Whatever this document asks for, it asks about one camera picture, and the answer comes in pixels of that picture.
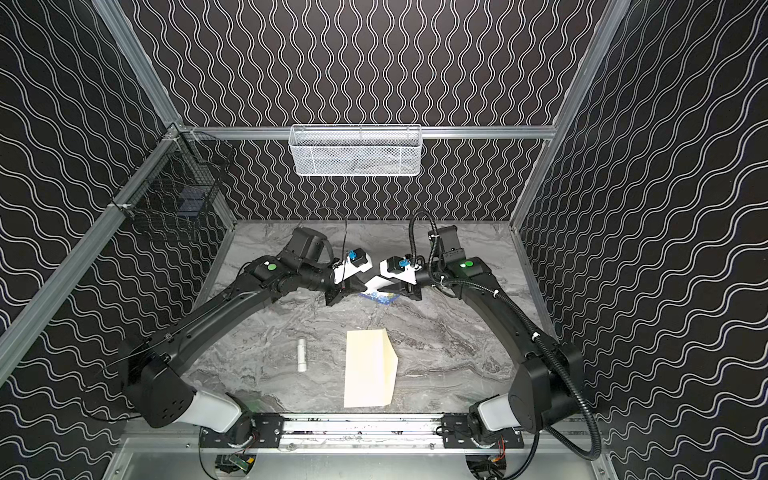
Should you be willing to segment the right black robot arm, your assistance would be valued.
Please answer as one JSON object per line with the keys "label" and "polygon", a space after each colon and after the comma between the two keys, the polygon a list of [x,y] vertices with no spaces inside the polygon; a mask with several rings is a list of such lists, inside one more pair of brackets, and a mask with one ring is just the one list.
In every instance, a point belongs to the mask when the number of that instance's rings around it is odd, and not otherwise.
{"label": "right black robot arm", "polygon": [[583,394],[584,361],[578,349],[536,325],[503,291],[486,262],[465,254],[455,226],[431,226],[428,238],[429,252],[421,255],[415,223],[409,223],[409,253],[383,262],[381,276],[388,284],[382,289],[413,299],[427,286],[449,289],[480,316],[517,365],[507,394],[470,407],[473,435],[485,440],[507,429],[521,429],[532,434],[546,431],[563,439],[556,426],[577,414],[589,433],[598,434]]}

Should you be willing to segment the cream yellow envelope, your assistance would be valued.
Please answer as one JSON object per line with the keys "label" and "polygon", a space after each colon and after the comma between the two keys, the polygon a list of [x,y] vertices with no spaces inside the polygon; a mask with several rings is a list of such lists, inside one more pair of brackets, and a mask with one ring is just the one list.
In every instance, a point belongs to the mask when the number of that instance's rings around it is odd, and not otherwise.
{"label": "cream yellow envelope", "polygon": [[390,405],[398,361],[386,329],[348,331],[344,407]]}

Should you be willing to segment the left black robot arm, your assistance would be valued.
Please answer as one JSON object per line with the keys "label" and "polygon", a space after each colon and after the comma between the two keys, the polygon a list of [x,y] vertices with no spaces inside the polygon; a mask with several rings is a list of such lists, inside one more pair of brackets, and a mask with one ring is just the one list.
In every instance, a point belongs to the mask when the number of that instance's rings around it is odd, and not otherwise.
{"label": "left black robot arm", "polygon": [[124,345],[116,363],[123,394],[152,428],[184,423],[246,443],[252,411],[230,394],[192,386],[185,372],[242,321],[299,289],[322,293],[329,306],[364,292],[359,276],[372,266],[363,249],[337,258],[324,234],[296,228],[278,254],[246,263],[229,286],[176,324]]}

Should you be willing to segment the blue bordered white letter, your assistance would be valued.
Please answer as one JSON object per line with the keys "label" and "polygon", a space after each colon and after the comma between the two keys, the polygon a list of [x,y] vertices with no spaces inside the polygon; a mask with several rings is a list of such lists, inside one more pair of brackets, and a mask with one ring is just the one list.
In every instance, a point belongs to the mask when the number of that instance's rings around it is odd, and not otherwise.
{"label": "blue bordered white letter", "polygon": [[378,304],[389,305],[399,297],[398,293],[387,291],[387,287],[394,286],[395,283],[390,279],[375,276],[365,283],[366,290],[360,293],[360,296],[372,300]]}

